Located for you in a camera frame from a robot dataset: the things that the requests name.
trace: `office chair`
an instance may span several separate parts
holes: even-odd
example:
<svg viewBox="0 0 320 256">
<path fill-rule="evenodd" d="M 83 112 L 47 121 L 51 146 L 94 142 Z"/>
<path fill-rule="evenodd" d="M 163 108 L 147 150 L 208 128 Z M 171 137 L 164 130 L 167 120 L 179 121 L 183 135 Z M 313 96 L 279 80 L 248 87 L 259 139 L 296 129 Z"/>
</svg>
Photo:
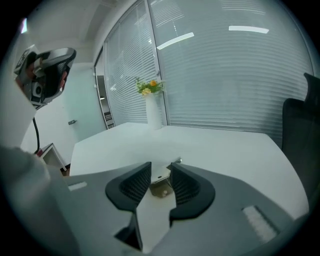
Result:
<svg viewBox="0 0 320 256">
<path fill-rule="evenodd" d="M 312 208 L 320 191 L 320 79 L 304 73 L 304 101 L 288 98 L 282 109 L 282 151 L 298 174 Z"/>
</svg>

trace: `window blinds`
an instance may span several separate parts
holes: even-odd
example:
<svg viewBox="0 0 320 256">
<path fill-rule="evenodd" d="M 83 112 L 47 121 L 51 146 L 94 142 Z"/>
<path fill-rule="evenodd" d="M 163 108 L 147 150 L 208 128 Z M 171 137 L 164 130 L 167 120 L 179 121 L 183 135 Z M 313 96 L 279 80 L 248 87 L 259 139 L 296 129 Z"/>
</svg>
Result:
<svg viewBox="0 0 320 256">
<path fill-rule="evenodd" d="M 115 125 L 146 123 L 146 103 L 137 93 L 136 77 L 156 78 L 156 68 L 144 1 L 120 19 L 106 39 L 106 88 Z"/>
<path fill-rule="evenodd" d="M 279 146 L 282 106 L 313 74 L 273 0 L 148 0 L 171 125 L 259 132 Z"/>
</svg>

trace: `ceiling light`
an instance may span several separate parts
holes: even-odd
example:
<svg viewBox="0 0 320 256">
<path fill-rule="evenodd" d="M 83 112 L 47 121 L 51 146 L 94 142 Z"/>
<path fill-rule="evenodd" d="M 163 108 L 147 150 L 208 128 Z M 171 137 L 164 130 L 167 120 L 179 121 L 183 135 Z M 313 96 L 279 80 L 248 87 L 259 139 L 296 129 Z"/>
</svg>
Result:
<svg viewBox="0 0 320 256">
<path fill-rule="evenodd" d="M 21 29 L 21 34 L 24 32 L 27 32 L 27 18 L 23 20 L 22 24 L 23 24 L 23 27 Z"/>
<path fill-rule="evenodd" d="M 266 34 L 269 32 L 269 29 L 255 26 L 229 26 L 229 31 L 249 31 Z"/>
<path fill-rule="evenodd" d="M 170 46 L 170 45 L 172 45 L 172 44 L 174 44 L 174 43 L 177 43 L 177 42 L 182 41 L 182 40 L 187 39 L 187 38 L 192 38 L 192 37 L 194 37 L 194 36 L 195 36 L 195 35 L 194 35 L 194 33 L 192 33 L 192 32 L 191 32 L 191 33 L 188 33 L 188 34 L 180 35 L 180 36 L 178 36 L 178 37 L 176 37 L 176 38 L 174 38 L 174 39 L 171 39 L 171 40 L 169 40 L 169 41 L 167 41 L 167 42 L 159 45 L 159 46 L 157 47 L 157 49 L 158 49 L 158 50 L 161 50 L 161 49 L 163 49 L 163 48 L 165 48 L 165 47 L 167 47 L 167 46 Z"/>
</svg>

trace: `orange flower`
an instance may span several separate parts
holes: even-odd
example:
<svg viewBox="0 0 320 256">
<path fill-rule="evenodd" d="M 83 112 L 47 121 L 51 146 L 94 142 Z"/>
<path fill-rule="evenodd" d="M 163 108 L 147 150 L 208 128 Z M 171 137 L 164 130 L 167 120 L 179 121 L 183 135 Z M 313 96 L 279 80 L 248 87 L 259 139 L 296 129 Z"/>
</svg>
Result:
<svg viewBox="0 0 320 256">
<path fill-rule="evenodd" d="M 151 86 L 156 86 L 156 85 L 157 85 L 157 82 L 156 82 L 155 80 L 151 80 L 151 81 L 150 81 L 150 85 L 151 85 Z"/>
</svg>

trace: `flower vase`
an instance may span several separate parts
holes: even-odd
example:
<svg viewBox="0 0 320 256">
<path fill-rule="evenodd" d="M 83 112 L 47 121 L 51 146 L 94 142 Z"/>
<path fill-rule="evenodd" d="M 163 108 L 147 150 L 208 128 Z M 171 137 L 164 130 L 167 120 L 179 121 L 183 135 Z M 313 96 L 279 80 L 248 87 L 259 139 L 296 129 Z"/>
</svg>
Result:
<svg viewBox="0 0 320 256">
<path fill-rule="evenodd" d="M 161 117 L 156 102 L 156 97 L 153 93 L 144 95 L 146 119 L 150 130 L 158 130 L 162 127 Z"/>
</svg>

